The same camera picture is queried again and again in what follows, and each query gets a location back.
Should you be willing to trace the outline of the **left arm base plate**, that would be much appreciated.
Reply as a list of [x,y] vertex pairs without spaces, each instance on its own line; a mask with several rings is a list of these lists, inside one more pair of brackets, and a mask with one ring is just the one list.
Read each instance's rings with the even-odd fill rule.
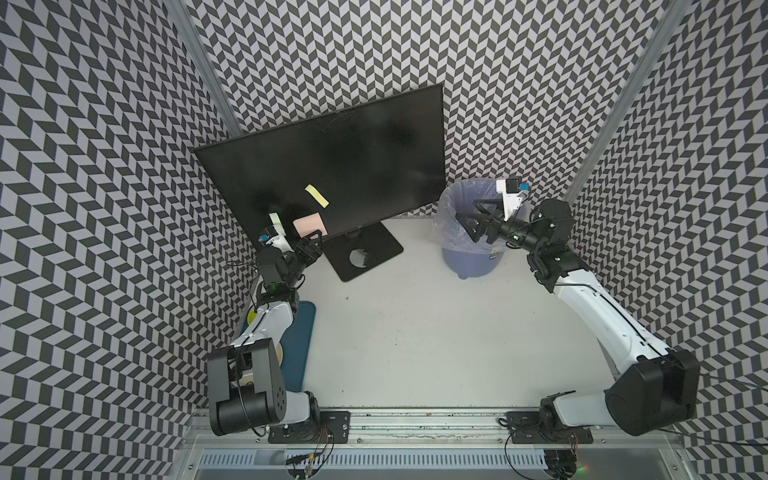
[[351,412],[321,410],[318,419],[285,426],[271,427],[270,444],[328,444],[343,445],[348,442]]

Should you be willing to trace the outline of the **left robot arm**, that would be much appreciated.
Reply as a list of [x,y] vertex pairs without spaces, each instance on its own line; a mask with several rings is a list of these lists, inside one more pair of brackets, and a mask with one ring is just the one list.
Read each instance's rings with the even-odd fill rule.
[[287,389],[277,346],[299,311],[304,270],[322,255],[322,233],[315,230],[290,242],[271,227],[258,243],[256,318],[207,359],[209,419],[218,436],[281,425],[320,427],[316,397]]

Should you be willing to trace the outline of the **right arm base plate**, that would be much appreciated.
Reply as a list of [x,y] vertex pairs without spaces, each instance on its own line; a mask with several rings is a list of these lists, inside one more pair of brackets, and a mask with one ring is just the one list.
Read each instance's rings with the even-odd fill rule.
[[508,411],[507,429],[514,444],[589,445],[594,437],[588,427],[567,427],[556,417],[539,410]]

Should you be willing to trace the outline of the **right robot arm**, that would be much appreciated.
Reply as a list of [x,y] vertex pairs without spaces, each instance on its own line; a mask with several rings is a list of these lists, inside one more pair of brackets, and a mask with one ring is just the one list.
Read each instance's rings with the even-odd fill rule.
[[579,316],[618,371],[606,390],[542,399],[537,429],[543,438],[593,426],[640,436],[695,417],[699,361],[643,327],[570,248],[575,219],[567,202],[546,199],[528,220],[505,215],[499,200],[478,199],[474,206],[475,212],[455,216],[471,240],[501,240],[511,249],[525,250],[536,281]]

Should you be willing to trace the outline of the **large pink sticky note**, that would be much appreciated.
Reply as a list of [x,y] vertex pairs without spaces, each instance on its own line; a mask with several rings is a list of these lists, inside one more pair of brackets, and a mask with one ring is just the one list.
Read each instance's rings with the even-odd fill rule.
[[326,226],[319,213],[297,218],[293,221],[293,226],[301,238],[308,237],[315,232],[319,232],[321,236],[328,235]]

